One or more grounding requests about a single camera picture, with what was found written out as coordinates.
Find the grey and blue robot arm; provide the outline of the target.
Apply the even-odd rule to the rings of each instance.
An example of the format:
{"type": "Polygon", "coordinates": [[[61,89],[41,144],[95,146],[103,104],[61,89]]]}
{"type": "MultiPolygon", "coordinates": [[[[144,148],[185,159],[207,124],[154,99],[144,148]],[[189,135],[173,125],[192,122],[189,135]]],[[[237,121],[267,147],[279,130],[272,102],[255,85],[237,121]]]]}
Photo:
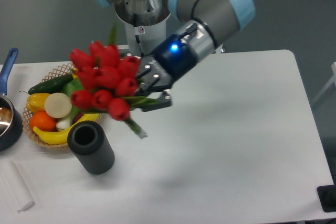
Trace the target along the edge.
{"type": "Polygon", "coordinates": [[[129,104],[151,111],[172,104],[172,85],[255,16],[253,0],[96,0],[114,6],[139,56],[139,88],[129,104]]]}

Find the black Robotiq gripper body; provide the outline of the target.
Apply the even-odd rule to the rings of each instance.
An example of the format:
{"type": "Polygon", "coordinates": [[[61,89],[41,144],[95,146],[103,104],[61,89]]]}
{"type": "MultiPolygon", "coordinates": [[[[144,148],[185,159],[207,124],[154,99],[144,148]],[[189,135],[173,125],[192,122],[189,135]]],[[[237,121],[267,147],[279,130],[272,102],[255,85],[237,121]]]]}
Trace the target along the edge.
{"type": "Polygon", "coordinates": [[[149,95],[170,89],[178,79],[197,64],[194,50],[182,36],[174,34],[140,59],[136,78],[140,80],[137,95],[149,95]]]}

